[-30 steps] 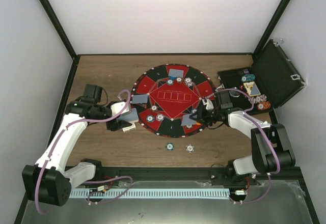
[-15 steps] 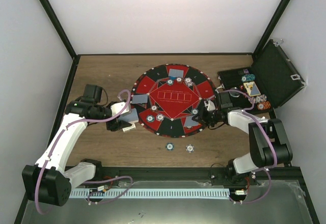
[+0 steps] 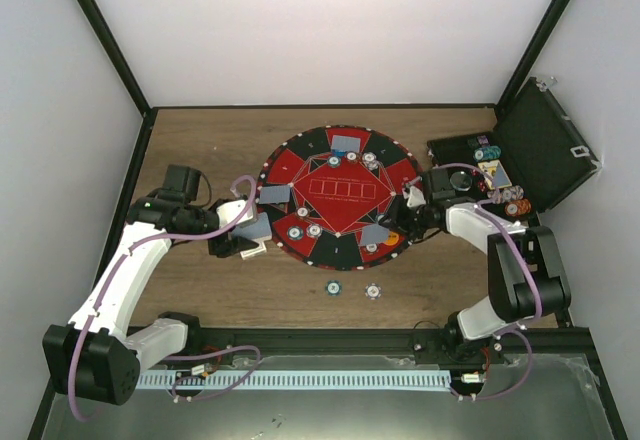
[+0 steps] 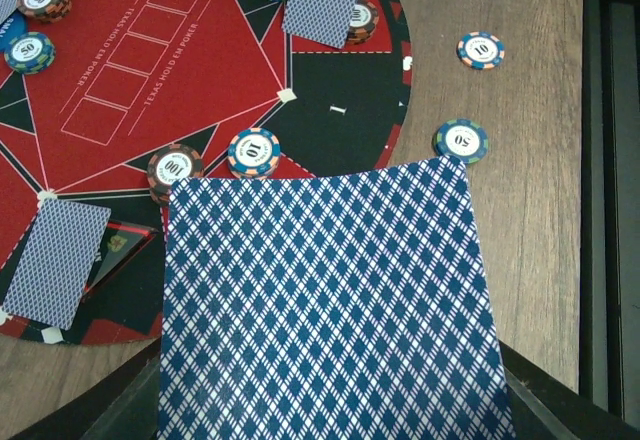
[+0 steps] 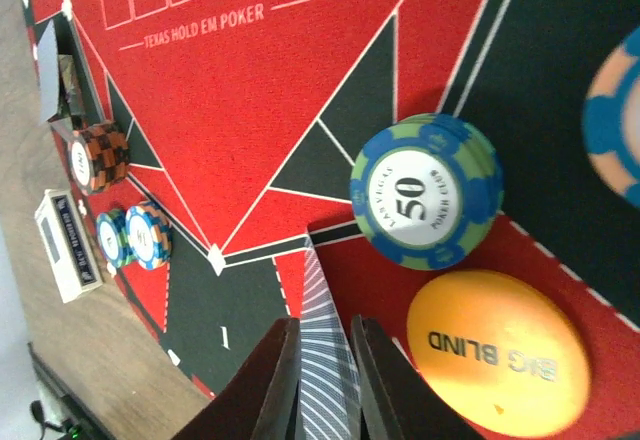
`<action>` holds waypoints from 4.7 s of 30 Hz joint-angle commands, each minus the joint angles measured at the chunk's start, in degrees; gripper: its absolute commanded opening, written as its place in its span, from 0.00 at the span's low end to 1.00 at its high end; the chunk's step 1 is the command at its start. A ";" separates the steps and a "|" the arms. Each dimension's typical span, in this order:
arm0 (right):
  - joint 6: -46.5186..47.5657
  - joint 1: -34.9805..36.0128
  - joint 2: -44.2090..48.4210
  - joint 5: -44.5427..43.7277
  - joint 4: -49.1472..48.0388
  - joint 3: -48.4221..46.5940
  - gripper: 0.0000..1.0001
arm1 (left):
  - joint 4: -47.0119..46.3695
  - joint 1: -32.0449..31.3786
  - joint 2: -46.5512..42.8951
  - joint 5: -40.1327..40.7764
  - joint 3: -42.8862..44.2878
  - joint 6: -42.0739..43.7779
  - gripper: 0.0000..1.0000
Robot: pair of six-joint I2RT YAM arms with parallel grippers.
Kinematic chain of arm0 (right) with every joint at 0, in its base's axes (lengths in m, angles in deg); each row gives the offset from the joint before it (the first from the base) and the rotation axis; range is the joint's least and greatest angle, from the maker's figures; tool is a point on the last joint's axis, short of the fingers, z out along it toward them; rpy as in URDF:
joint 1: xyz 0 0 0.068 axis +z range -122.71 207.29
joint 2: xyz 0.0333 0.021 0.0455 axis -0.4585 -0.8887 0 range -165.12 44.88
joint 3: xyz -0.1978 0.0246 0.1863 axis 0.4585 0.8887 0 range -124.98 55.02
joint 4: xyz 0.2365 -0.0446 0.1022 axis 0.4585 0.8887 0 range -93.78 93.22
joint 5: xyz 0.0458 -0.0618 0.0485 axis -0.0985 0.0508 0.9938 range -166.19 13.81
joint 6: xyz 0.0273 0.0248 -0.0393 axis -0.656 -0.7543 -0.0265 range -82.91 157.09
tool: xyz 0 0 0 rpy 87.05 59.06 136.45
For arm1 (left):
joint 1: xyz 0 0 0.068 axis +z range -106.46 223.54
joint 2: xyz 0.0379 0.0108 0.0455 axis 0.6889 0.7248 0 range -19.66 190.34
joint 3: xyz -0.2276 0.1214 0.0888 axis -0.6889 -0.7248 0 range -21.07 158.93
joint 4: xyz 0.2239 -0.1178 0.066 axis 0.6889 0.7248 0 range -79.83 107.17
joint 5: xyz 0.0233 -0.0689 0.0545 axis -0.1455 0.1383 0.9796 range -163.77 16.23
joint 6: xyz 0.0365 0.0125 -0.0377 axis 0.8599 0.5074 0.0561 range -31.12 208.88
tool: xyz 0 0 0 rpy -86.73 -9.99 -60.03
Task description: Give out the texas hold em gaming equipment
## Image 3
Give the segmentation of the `brown poker chip stack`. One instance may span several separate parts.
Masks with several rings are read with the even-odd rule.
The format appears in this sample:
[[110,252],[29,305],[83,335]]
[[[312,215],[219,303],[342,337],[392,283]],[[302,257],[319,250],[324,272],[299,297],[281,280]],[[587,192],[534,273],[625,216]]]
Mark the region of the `brown poker chip stack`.
[[306,207],[299,207],[296,210],[296,215],[302,219],[307,218],[309,216],[309,209]]

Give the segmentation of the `white chip stack mat top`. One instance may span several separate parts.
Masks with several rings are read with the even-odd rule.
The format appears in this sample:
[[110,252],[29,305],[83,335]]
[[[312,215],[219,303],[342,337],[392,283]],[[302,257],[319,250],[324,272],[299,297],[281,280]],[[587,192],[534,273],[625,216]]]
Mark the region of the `white chip stack mat top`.
[[370,171],[376,170],[379,168],[379,162],[377,157],[372,152],[365,152],[361,156],[362,164]]

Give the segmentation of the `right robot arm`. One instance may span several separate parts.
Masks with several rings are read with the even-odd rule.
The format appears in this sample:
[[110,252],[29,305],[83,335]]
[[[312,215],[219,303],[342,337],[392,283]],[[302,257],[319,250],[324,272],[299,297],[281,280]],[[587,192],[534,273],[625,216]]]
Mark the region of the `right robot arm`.
[[553,232],[524,226],[489,212],[488,200],[464,195],[443,167],[402,187],[379,223],[416,243],[435,229],[468,242],[486,255],[487,295],[450,316],[442,331],[447,356],[465,363],[491,338],[521,332],[530,321],[559,314],[571,291]]

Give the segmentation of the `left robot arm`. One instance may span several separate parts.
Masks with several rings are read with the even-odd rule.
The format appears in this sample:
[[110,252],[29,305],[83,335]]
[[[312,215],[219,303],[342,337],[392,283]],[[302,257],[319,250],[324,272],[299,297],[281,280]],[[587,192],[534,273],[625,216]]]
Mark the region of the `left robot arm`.
[[42,345],[55,391],[67,396],[74,416],[84,421],[78,401],[122,405],[141,373],[162,361],[196,362],[204,352],[199,319],[166,312],[130,333],[132,314],[146,285],[177,242],[221,242],[235,247],[230,233],[256,218],[255,179],[243,175],[231,185],[232,198],[212,206],[196,202],[201,171],[167,168],[161,187],[129,208],[121,239],[109,264],[82,306],[64,325],[52,325]]

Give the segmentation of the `blue backed card deck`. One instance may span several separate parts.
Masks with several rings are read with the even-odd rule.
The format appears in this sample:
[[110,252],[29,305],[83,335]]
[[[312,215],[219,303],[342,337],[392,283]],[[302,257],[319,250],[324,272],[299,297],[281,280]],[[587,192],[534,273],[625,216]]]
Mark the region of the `blue backed card deck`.
[[270,240],[272,230],[268,214],[266,212],[259,213],[255,222],[234,228],[231,235],[257,243]]

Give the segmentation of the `blue backed card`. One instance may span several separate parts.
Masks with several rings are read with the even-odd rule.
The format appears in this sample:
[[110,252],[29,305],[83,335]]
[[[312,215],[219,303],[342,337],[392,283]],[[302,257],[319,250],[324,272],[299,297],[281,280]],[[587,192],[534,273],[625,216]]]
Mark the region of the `blue backed card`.
[[291,187],[285,185],[264,186],[260,190],[260,204],[281,204],[288,203],[291,198]]
[[389,230],[379,224],[370,224],[362,228],[359,240],[360,246],[380,244],[387,241]]
[[334,135],[331,139],[331,150],[336,152],[359,152],[361,139],[358,137]]

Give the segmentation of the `blue backed card top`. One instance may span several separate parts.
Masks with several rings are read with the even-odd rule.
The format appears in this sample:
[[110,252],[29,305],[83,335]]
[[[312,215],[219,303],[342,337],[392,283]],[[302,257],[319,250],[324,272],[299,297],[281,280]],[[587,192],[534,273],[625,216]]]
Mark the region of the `blue backed card top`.
[[331,150],[336,152],[359,152],[361,139],[358,137],[334,135],[331,139]]

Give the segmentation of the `teal poker chip stack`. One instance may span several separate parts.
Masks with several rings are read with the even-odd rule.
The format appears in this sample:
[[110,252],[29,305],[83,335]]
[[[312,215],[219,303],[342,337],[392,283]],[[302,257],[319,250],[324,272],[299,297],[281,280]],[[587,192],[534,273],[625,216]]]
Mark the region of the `teal poker chip stack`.
[[298,241],[301,240],[305,236],[305,231],[298,226],[291,226],[287,230],[287,236],[289,239]]

